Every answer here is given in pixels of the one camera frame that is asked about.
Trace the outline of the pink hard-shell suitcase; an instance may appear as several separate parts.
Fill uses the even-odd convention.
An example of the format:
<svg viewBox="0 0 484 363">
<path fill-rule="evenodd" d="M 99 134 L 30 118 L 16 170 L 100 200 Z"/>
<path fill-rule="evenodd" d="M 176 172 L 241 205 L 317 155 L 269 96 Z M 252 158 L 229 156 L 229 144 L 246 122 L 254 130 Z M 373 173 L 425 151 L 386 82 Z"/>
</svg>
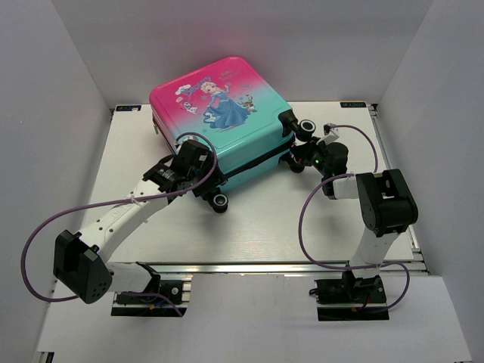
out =
<svg viewBox="0 0 484 363">
<path fill-rule="evenodd" d="M 228 208 L 226 191 L 276 167 L 295 140 L 309 141 L 315 131 L 241 57 L 158 85 L 149 102 L 171 150 L 186 138 L 215 148 L 218 165 L 194 194 L 218 213 Z"/>
</svg>

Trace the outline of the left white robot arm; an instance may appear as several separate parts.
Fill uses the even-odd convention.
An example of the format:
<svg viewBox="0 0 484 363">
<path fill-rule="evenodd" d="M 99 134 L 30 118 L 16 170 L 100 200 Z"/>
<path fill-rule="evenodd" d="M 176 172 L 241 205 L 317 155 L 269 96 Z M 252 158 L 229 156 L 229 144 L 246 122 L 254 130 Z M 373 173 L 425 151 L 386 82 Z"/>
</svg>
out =
<svg viewBox="0 0 484 363">
<path fill-rule="evenodd" d="M 178 152 L 152 166 L 125 200 L 96 222 L 76 233 L 61 232 L 55 240 L 54 275 L 84 303 L 98 301 L 105 293 L 156 299 L 159 276 L 140 262 L 112 263 L 111 256 L 138 227 L 176 197 L 209 191 L 218 164 L 216 149 L 202 135 L 186 134 Z"/>
</svg>

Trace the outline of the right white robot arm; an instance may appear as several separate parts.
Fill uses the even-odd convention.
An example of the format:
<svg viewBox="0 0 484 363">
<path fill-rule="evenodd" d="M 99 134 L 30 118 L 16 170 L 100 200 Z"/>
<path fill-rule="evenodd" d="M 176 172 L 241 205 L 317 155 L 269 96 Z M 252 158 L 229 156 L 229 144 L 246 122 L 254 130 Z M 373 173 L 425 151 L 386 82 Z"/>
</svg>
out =
<svg viewBox="0 0 484 363">
<path fill-rule="evenodd" d="M 400 169 L 348 173 L 348 153 L 339 142 L 313 139 L 290 149 L 290 166 L 297 171 L 312 166 L 321 173 L 321 184 L 311 197 L 322 191 L 331 200 L 359 202 L 365 229 L 355 254 L 342 268 L 347 278 L 341 283 L 345 298 L 357 302 L 368 294 L 368 284 L 379 275 L 392 243 L 417 221 L 418 209 Z"/>
</svg>

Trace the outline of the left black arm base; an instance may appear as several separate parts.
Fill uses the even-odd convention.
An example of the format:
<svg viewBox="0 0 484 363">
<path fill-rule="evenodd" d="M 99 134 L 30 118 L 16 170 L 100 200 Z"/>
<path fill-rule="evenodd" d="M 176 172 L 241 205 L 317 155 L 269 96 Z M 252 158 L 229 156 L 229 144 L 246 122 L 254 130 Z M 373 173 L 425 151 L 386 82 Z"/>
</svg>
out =
<svg viewBox="0 0 484 363">
<path fill-rule="evenodd" d="M 142 296 L 116 293 L 113 317 L 181 318 L 188 309 L 191 275 L 162 275 Z"/>
</svg>

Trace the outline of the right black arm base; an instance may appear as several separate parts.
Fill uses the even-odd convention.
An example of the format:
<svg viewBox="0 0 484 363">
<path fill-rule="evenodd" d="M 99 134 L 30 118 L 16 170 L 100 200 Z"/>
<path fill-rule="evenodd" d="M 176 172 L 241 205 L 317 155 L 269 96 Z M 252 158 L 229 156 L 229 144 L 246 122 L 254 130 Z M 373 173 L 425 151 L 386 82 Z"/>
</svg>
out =
<svg viewBox="0 0 484 363">
<path fill-rule="evenodd" d="M 338 279 L 315 280 L 309 295 L 316 298 L 319 321 L 388 321 L 386 293 L 379 275 L 356 278 L 345 271 Z"/>
</svg>

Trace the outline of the blue label sticker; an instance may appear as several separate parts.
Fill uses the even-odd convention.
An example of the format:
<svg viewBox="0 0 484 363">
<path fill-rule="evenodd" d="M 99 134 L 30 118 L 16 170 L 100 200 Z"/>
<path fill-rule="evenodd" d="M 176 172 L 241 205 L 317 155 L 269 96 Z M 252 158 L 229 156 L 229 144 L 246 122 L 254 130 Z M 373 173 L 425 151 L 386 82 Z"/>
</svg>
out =
<svg viewBox="0 0 484 363">
<path fill-rule="evenodd" d="M 367 104 L 364 101 L 341 101 L 342 108 L 366 108 Z"/>
<path fill-rule="evenodd" d="M 116 112 L 138 112 L 141 105 L 117 105 L 114 109 Z"/>
</svg>

